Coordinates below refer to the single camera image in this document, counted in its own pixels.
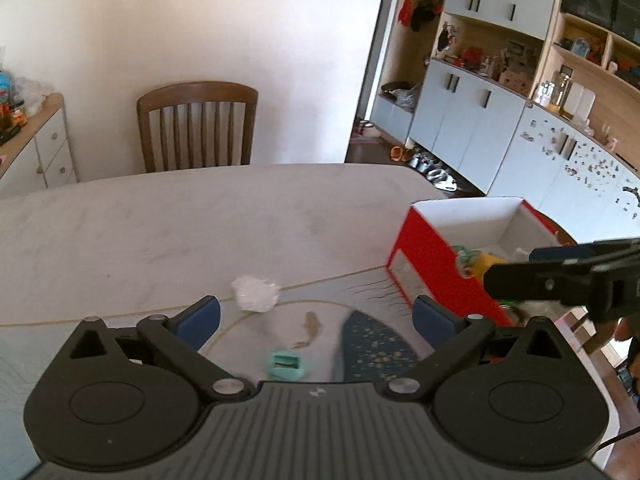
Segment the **teal small sharpener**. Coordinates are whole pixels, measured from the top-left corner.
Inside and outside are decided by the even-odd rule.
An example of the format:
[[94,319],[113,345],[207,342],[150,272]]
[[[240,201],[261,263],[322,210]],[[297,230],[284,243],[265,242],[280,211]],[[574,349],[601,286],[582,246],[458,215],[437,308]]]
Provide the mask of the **teal small sharpener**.
[[270,354],[268,375],[280,382],[298,382],[306,374],[302,357],[289,351],[276,351]]

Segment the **red cardboard box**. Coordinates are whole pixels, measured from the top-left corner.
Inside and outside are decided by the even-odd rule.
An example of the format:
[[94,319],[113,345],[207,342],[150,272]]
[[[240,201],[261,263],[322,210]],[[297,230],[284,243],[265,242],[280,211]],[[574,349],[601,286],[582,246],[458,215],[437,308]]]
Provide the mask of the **red cardboard box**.
[[558,246],[556,232],[550,220],[517,197],[422,200],[409,208],[386,269],[408,304],[426,295],[462,318],[479,313],[500,326],[513,326],[512,316],[477,278],[459,273],[451,247],[517,262],[536,248]]

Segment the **yellow small box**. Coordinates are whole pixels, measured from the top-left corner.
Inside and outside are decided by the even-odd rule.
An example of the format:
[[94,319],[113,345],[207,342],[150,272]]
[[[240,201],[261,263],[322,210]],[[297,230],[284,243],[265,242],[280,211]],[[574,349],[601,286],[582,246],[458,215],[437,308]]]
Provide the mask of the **yellow small box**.
[[480,282],[484,281],[486,272],[495,264],[505,264],[506,260],[498,258],[487,252],[480,252],[473,260],[471,266],[471,274]]

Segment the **light blue cabinet wall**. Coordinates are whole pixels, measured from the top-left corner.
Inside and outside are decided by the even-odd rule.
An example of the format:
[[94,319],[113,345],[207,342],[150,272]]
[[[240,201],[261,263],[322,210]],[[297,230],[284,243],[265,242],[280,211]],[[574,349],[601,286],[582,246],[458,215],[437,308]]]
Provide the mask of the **light blue cabinet wall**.
[[590,242],[639,233],[639,0],[383,0],[366,117]]

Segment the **white crumpled tissue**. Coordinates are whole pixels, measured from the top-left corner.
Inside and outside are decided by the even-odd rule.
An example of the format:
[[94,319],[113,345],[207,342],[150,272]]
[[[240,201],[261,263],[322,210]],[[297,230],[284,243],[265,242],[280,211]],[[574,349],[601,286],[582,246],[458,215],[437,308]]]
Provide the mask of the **white crumpled tissue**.
[[231,284],[236,305],[245,312],[266,313],[280,297],[281,286],[264,278],[242,275]]

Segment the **white sideboard with drawers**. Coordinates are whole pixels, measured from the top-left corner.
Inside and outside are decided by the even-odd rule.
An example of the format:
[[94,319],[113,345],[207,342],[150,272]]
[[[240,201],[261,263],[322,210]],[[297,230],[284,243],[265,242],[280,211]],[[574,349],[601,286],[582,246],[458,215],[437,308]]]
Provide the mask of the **white sideboard with drawers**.
[[47,96],[38,114],[1,147],[2,198],[77,183],[61,93]]

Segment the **white sneakers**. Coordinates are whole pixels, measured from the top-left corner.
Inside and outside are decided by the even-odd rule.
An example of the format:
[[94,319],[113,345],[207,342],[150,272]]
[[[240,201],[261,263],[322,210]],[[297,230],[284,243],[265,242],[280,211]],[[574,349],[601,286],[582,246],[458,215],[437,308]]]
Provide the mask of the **white sneakers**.
[[437,168],[430,170],[426,175],[426,180],[439,191],[454,193],[458,190],[458,184],[454,176],[448,174],[445,169]]

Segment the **green round foil packet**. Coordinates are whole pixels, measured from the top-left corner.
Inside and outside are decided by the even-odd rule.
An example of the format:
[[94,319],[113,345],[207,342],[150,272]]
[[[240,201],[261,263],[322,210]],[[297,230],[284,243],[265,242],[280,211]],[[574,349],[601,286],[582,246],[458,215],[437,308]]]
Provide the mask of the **green round foil packet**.
[[473,266],[477,262],[482,252],[479,249],[469,249],[464,246],[454,245],[451,250],[456,256],[456,267],[464,278],[473,275]]

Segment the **wooden chair behind table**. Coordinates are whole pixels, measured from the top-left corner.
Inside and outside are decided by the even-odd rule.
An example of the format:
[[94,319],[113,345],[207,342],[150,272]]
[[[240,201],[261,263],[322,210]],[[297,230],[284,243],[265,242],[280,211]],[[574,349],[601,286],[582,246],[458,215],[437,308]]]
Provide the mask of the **wooden chair behind table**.
[[246,166],[259,93],[229,81],[170,84],[137,100],[147,172]]

